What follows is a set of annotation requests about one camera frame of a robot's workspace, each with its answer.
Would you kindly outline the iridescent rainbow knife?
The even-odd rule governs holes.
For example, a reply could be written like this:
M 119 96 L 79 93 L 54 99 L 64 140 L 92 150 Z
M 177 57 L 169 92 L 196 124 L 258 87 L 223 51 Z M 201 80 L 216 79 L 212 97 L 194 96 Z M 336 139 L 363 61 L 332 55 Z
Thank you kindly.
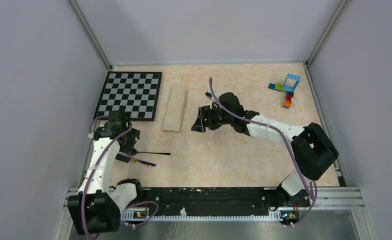
M 127 154 L 125 154 L 125 153 L 123 153 L 123 152 L 119 152 L 118 153 L 120 156 L 122 156 L 122 157 L 125 157 L 125 158 L 127 158 L 130 162 L 132 162 L 132 163 L 140 163 L 140 164 L 143 164 L 143 165 L 145 165 L 145 166 L 149 166 L 149 167 L 155 167 L 156 166 L 156 164 L 154 164 L 154 163 L 151 163 L 151 162 L 147 162 L 147 161 L 144 161 L 144 160 L 141 160 L 141 159 L 137 159 L 137 158 L 134 158 L 134 157 L 132 157 L 132 156 L 130 156 L 130 155 L 127 155 Z

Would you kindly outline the beige cloth napkin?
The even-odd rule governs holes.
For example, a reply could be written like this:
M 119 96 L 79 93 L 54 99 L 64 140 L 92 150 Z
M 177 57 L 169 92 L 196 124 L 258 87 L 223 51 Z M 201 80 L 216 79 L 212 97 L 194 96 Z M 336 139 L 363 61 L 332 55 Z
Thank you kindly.
M 187 93 L 187 89 L 183 86 L 171 87 L 161 131 L 169 133 L 181 131 Z

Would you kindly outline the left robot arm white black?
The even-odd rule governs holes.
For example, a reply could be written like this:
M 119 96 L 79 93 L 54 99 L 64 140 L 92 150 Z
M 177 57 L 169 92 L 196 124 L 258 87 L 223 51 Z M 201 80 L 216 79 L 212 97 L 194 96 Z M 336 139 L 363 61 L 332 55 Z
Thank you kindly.
M 139 135 L 129 115 L 120 110 L 109 112 L 107 122 L 89 134 L 93 140 L 91 161 L 77 193 L 67 200 L 77 233 L 89 240 L 117 231 L 126 206 L 137 207 L 144 200 L 136 180 L 126 180 L 113 191 L 109 188 L 117 155 L 133 150 Z

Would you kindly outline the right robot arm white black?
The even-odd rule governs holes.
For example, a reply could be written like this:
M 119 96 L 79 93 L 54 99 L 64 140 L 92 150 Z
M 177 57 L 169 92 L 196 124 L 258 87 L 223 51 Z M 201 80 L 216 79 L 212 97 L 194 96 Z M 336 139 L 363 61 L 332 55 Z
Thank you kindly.
M 297 200 L 297 193 L 319 180 L 337 160 L 339 153 L 319 124 L 297 126 L 278 122 L 256 111 L 245 110 L 232 92 L 216 94 L 215 91 L 206 92 L 211 103 L 199 107 L 191 131 L 204 133 L 230 125 L 238 133 L 285 146 L 295 169 L 277 188 L 277 200 L 281 205 L 292 205 Z

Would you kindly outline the black spoon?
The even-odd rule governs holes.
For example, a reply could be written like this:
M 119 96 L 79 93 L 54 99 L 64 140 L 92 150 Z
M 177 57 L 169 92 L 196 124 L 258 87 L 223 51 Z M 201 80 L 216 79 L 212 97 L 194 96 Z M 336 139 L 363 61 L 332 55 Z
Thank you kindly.
M 168 155 L 168 156 L 170 156 L 171 155 L 171 153 L 170 152 L 168 152 L 168 153 L 166 153 L 166 152 L 147 152 L 147 151 L 138 151 L 138 150 L 136 150 L 136 149 L 133 149 L 133 151 L 132 152 L 130 152 L 129 153 L 129 155 L 130 156 L 135 156 L 135 155 L 137 155 L 137 154 L 155 154 L 155 155 Z

